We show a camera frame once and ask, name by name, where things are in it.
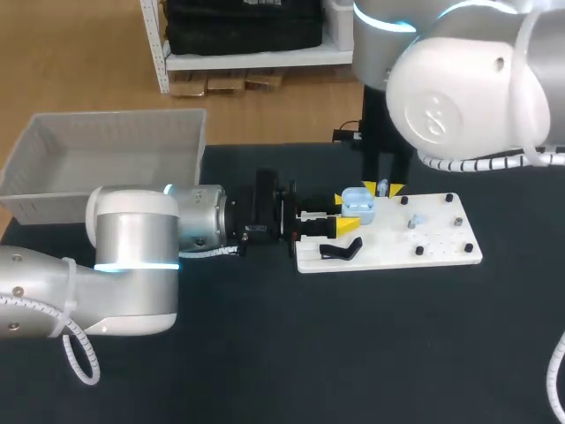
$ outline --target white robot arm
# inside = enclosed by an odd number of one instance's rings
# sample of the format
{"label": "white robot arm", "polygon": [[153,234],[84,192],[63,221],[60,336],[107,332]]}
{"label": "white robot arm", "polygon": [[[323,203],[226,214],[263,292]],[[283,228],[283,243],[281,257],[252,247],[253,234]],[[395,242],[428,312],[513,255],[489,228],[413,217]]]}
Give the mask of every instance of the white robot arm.
{"label": "white robot arm", "polygon": [[386,90],[392,122],[428,166],[563,165],[536,151],[565,140],[565,10],[551,10],[563,5],[360,0],[354,69]]}

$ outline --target black wire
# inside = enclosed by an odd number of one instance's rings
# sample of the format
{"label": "black wire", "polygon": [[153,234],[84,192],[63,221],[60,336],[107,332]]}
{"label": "black wire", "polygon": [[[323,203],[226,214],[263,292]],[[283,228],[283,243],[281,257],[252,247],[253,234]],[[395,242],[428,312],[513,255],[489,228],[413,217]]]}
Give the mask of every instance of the black wire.
{"label": "black wire", "polygon": [[339,129],[342,130],[347,124],[358,124],[358,123],[359,123],[359,121],[347,121],[347,122],[344,122],[342,124],[342,126],[339,127]]}

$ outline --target metal shelf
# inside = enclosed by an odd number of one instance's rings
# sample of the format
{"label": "metal shelf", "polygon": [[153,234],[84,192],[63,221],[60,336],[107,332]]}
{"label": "metal shelf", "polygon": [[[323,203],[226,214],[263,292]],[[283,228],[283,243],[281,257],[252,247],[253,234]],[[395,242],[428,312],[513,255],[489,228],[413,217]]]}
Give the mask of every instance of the metal shelf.
{"label": "metal shelf", "polygon": [[323,43],[312,49],[266,52],[233,56],[175,56],[169,43],[161,44],[159,30],[159,0],[139,0],[147,30],[147,39],[153,55],[155,72],[162,93],[169,92],[170,71],[199,71],[214,69],[281,68],[294,66],[322,66],[351,64],[352,51],[340,51],[325,37]]}

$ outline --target black bag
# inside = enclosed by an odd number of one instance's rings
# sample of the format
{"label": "black bag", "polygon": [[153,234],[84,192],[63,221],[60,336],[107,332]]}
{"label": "black bag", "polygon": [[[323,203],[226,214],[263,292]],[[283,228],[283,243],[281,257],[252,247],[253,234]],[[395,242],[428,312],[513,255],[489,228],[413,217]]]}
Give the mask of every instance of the black bag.
{"label": "black bag", "polygon": [[306,49],[322,42],[320,0],[168,0],[175,55],[236,55]]}

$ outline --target black clamp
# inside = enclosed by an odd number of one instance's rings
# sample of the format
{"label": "black clamp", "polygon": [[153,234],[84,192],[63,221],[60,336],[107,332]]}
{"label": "black clamp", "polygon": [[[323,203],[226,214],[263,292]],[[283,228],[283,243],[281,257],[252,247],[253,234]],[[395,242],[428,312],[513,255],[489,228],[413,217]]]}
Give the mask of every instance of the black clamp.
{"label": "black clamp", "polygon": [[342,247],[332,245],[320,245],[321,259],[340,259],[342,261],[351,261],[359,250],[363,247],[363,239],[357,237],[350,244],[349,247],[343,249]]}

